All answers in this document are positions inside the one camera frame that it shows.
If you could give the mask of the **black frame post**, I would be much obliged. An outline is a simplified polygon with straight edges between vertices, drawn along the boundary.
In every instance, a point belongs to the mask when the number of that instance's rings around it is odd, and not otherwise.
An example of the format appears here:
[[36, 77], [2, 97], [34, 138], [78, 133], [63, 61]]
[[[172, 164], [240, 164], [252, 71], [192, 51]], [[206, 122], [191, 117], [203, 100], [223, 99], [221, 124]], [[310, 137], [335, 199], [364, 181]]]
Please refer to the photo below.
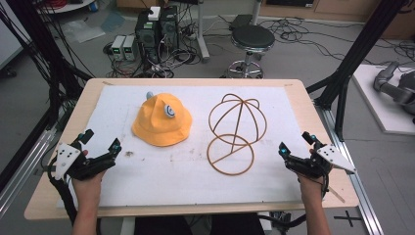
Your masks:
[[405, 4], [406, 0], [381, 0], [338, 68], [328, 77], [306, 88], [308, 94], [323, 88], [323, 92], [314, 100], [322, 110], [330, 110], [333, 102], [338, 100], [334, 131], [341, 141], [344, 140], [344, 118], [349, 81]]
[[59, 108], [64, 102], [74, 101], [80, 97], [83, 88], [79, 80], [88, 81], [93, 76], [72, 65], [62, 54], [52, 32], [43, 21], [43, 14], [38, 13], [34, 0], [6, 0], [11, 11], [15, 14], [29, 36], [23, 39], [23, 34], [13, 20], [7, 15], [0, 3], [0, 20], [17, 38], [36, 65], [39, 73], [49, 85], [50, 107], [40, 121], [35, 125], [21, 147], [0, 173], [0, 193], [9, 185], [12, 177], [22, 165], [24, 154], [40, 136], [44, 129], [50, 128], [58, 121]]

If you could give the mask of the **person's dark pants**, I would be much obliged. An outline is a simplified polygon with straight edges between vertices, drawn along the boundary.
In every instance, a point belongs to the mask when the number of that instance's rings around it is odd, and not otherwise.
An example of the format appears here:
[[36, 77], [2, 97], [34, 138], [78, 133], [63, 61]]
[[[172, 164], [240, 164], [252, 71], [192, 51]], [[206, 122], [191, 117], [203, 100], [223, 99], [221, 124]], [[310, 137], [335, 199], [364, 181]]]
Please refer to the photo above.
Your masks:
[[134, 235], [265, 235], [258, 215], [222, 213], [136, 217]]

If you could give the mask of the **yellow bucket hat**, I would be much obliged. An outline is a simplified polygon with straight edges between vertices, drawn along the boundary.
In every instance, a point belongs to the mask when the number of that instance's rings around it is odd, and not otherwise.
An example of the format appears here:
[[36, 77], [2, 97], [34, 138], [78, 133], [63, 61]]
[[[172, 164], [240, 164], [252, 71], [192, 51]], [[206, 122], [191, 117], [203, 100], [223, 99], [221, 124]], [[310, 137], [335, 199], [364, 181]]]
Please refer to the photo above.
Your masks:
[[190, 112], [176, 96], [169, 93], [153, 95], [149, 92], [131, 130], [148, 144], [167, 147], [187, 139], [192, 122]]

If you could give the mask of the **black round stool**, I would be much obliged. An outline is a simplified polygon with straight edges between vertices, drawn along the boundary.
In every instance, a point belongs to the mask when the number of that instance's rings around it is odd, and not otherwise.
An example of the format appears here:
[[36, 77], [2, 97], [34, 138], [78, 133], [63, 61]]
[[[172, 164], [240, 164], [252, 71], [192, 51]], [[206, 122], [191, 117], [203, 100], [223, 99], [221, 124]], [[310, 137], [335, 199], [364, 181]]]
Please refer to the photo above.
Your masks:
[[262, 79], [262, 67], [252, 60], [254, 54], [270, 50], [274, 43], [274, 34], [260, 25], [244, 25], [235, 28], [231, 34], [231, 42], [246, 52], [245, 59], [233, 62], [225, 71], [229, 78], [259, 78]]

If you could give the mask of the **brown wire hat stand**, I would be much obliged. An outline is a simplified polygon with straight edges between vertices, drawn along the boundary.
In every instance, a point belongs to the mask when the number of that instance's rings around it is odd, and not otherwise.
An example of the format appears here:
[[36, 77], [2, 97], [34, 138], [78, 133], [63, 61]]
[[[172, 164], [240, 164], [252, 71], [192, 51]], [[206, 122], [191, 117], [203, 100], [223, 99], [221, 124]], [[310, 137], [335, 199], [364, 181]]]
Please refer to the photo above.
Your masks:
[[217, 172], [241, 175], [255, 160], [254, 144], [267, 131], [267, 119], [255, 98], [225, 94], [208, 115], [213, 138], [207, 145], [207, 160]]

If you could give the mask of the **clear plastic sheet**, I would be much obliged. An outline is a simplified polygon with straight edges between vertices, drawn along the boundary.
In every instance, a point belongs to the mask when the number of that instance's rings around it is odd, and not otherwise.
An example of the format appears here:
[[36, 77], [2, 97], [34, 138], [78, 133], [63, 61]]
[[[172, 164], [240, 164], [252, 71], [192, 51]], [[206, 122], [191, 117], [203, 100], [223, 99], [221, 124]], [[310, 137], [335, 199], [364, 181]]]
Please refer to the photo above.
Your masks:
[[105, 35], [105, 32], [100, 27], [91, 27], [83, 20], [65, 23], [62, 26], [62, 30], [66, 40], [69, 42], [77, 41], [78, 43], [83, 43]]

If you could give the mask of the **white stand leg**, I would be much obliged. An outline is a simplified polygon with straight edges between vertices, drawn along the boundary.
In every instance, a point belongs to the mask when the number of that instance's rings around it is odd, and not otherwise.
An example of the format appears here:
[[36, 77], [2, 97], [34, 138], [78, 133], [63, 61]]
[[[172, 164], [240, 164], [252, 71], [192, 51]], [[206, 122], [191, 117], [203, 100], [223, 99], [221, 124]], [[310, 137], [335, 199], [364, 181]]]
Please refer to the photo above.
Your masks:
[[199, 45], [201, 59], [205, 64], [209, 61], [210, 55], [208, 47], [204, 39], [204, 0], [197, 0], [198, 4], [198, 31], [197, 31], [197, 42]]

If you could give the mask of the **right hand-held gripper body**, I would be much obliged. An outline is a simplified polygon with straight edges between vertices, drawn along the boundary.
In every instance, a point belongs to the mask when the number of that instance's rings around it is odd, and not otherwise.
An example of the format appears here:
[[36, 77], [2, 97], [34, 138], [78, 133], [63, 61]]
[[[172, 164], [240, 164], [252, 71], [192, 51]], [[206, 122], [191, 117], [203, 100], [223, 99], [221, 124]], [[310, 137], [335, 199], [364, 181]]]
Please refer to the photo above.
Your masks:
[[328, 175], [333, 167], [356, 173], [355, 166], [348, 161], [334, 145], [326, 145], [314, 150], [309, 158], [293, 156], [286, 150], [286, 168], [310, 178]]

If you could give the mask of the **white table mat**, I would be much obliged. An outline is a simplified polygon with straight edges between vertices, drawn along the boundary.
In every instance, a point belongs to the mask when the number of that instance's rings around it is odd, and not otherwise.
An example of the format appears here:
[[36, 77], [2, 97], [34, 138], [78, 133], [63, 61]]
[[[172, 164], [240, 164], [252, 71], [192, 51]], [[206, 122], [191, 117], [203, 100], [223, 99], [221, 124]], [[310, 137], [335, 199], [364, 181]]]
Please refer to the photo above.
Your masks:
[[[155, 147], [133, 134], [132, 123], [149, 92], [172, 94], [190, 112], [193, 122], [186, 140]], [[208, 115], [228, 93], [257, 99], [267, 119], [264, 137], [254, 144], [252, 168], [236, 176], [217, 172], [207, 158], [213, 138]], [[106, 153], [116, 138], [122, 147], [102, 183], [104, 207], [300, 201], [297, 177], [286, 169], [278, 147], [284, 142], [302, 158], [307, 157], [308, 147], [282, 87], [108, 85], [101, 91], [87, 126], [94, 131], [85, 146], [90, 157]]]

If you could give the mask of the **white platform board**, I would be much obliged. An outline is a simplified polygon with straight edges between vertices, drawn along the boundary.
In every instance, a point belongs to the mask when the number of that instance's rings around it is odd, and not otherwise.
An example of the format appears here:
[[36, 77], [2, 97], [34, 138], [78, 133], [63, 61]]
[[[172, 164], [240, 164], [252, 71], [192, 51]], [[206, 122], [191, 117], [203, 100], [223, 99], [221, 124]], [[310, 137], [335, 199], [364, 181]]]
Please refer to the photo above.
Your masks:
[[383, 66], [360, 65], [353, 79], [372, 115], [386, 133], [415, 135], [414, 116], [407, 113], [392, 97], [373, 88], [375, 76]]

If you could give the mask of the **person's left hand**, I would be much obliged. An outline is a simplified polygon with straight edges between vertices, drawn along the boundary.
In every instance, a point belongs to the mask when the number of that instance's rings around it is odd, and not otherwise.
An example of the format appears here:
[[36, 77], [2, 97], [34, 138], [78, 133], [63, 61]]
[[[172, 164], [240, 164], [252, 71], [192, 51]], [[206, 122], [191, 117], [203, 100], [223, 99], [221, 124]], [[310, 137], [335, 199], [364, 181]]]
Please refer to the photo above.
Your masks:
[[101, 195], [101, 184], [105, 171], [99, 172], [92, 178], [86, 180], [74, 179], [73, 189], [77, 198], [85, 200], [87, 198], [98, 198]]

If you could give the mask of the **black computer tower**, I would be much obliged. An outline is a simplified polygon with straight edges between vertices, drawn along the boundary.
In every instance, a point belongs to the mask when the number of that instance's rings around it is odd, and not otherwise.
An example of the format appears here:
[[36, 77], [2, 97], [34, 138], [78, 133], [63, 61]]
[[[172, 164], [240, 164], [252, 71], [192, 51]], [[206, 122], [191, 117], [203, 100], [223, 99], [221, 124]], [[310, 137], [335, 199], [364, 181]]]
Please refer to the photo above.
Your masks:
[[150, 21], [148, 13], [142, 12], [138, 15], [135, 34], [142, 59], [157, 64], [159, 62], [158, 46], [161, 41], [160, 23]]
[[178, 43], [178, 11], [176, 6], [163, 8], [160, 17], [163, 44], [168, 49], [177, 49]]

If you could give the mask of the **person's right hand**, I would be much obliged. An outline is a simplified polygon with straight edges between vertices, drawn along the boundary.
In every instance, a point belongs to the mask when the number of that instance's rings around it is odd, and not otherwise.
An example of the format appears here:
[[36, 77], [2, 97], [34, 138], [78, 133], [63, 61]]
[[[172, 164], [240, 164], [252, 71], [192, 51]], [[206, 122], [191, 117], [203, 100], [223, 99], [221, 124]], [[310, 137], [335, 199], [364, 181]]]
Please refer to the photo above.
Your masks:
[[305, 201], [307, 199], [322, 199], [322, 186], [324, 179], [310, 178], [298, 173], [298, 182], [300, 183], [301, 198]]

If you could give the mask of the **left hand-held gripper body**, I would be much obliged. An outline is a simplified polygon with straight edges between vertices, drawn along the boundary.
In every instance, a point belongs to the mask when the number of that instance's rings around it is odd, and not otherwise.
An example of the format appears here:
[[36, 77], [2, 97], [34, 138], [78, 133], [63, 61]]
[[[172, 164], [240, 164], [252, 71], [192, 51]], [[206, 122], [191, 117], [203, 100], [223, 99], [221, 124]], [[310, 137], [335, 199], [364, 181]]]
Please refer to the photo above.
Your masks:
[[115, 165], [115, 160], [108, 152], [97, 158], [86, 158], [82, 151], [82, 143], [74, 140], [71, 144], [60, 143], [57, 150], [56, 174], [57, 180], [66, 174], [71, 178], [86, 180], [99, 172]]

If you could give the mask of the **aluminium rail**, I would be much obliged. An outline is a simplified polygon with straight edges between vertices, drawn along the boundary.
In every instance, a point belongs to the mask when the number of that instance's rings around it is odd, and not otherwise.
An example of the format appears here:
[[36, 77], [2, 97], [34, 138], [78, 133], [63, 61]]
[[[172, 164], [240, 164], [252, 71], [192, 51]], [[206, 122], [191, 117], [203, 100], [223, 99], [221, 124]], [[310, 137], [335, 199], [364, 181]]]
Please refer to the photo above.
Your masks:
[[[338, 134], [335, 132], [335, 117], [331, 111], [323, 110], [320, 107], [316, 107], [317, 113], [320, 115], [323, 124], [326, 127], [327, 133], [330, 136], [331, 141], [340, 150], [340, 152], [346, 157], [346, 159], [354, 165], [351, 154], [346, 146], [346, 143], [341, 140]], [[362, 181], [358, 173], [349, 175], [351, 184], [354, 188], [356, 196], [358, 198], [358, 211], [362, 217], [364, 227], [368, 235], [384, 235], [384, 231], [379, 222], [378, 217], [371, 205], [369, 197], [365, 191]]]
[[24, 185], [30, 178], [41, 158], [45, 155], [52, 141], [55, 139], [56, 130], [44, 130], [37, 138], [28, 141], [23, 145], [23, 152], [19, 154], [22, 161], [5, 187], [0, 191], [0, 219], [5, 216], [9, 207], [19, 195]]

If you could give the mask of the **thin wooden stick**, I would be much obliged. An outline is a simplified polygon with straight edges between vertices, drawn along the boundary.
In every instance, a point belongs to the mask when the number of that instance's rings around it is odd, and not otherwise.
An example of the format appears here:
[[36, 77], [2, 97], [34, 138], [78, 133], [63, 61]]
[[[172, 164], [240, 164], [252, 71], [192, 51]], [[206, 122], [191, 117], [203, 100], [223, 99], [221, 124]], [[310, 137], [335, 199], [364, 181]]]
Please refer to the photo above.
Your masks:
[[328, 192], [333, 194], [342, 203], [344, 203], [344, 204], [346, 203], [346, 199], [338, 191], [336, 191], [334, 188], [332, 188], [331, 186], [328, 186]]

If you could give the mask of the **grey power supply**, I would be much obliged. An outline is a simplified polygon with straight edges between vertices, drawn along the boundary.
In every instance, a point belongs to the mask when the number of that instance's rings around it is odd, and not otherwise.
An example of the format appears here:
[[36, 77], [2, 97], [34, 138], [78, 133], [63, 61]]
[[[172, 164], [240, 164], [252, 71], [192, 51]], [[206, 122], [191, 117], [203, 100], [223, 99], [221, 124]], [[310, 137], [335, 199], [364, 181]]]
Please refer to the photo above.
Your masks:
[[123, 52], [126, 61], [135, 61], [137, 57], [137, 43], [133, 35], [127, 35], [123, 42]]
[[124, 53], [123, 53], [123, 42], [125, 40], [125, 36], [124, 35], [118, 35], [112, 46], [112, 52], [113, 52], [113, 56], [115, 58], [116, 61], [123, 61], [125, 59], [124, 57]]

